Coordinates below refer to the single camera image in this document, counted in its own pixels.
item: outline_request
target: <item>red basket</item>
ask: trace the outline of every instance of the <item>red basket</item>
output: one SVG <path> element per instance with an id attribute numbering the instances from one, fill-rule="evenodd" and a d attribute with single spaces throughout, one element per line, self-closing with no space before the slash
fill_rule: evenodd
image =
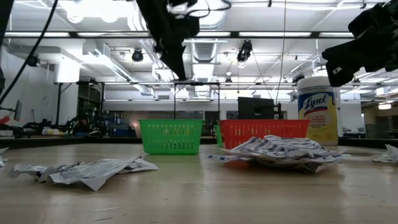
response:
<path id="1" fill-rule="evenodd" d="M 310 120 L 221 120 L 226 149 L 233 149 L 251 137 L 272 134 L 283 138 L 305 138 Z"/>

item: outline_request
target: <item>green basket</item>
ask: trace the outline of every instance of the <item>green basket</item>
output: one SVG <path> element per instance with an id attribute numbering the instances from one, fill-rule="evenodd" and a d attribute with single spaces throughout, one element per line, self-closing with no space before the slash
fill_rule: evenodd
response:
<path id="1" fill-rule="evenodd" d="M 198 154 L 203 120 L 139 120 L 144 151 L 149 154 Z"/>
<path id="2" fill-rule="evenodd" d="M 219 147 L 224 148 L 224 144 L 223 144 L 223 137 L 221 135 L 221 130 L 220 130 L 220 126 L 218 124 L 214 125 L 214 129 L 216 130 L 216 139 L 217 139 L 217 145 Z"/>

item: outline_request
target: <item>plastic basket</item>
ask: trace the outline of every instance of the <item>plastic basket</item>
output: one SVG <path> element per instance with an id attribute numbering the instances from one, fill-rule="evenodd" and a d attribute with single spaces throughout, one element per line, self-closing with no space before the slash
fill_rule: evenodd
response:
<path id="1" fill-rule="evenodd" d="M 221 135 L 221 129 L 219 125 L 214 125 L 214 129 L 216 130 L 216 139 L 217 139 L 217 145 L 219 147 L 224 147 L 223 144 L 223 136 Z"/>
<path id="2" fill-rule="evenodd" d="M 226 149 L 233 149 L 251 137 L 273 134 L 283 138 L 305 138 L 310 120 L 222 120 L 221 133 Z"/>
<path id="3" fill-rule="evenodd" d="M 144 151 L 149 154 L 198 154 L 203 120 L 143 119 Z"/>

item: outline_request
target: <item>wooden table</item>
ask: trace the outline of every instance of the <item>wooden table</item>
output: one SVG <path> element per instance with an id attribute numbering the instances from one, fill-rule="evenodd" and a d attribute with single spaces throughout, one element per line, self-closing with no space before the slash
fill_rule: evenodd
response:
<path id="1" fill-rule="evenodd" d="M 199 156 L 149 155 L 159 171 L 116 175 L 93 192 L 82 185 L 38 184 L 27 175 L 9 179 L 7 173 L 15 164 L 143 155 L 142 146 L 10 150 L 0 169 L 0 223 L 396 223 L 397 168 L 373 164 L 369 150 L 355 151 L 335 169 L 308 175 L 229 169 L 205 159 L 216 146 L 202 146 Z"/>

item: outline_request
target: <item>white container lid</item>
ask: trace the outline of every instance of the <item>white container lid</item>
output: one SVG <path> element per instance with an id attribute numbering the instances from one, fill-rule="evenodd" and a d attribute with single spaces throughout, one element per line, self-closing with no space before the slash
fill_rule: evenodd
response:
<path id="1" fill-rule="evenodd" d="M 298 81 L 297 89 L 303 89 L 315 86 L 330 86 L 328 77 L 308 77 Z"/>

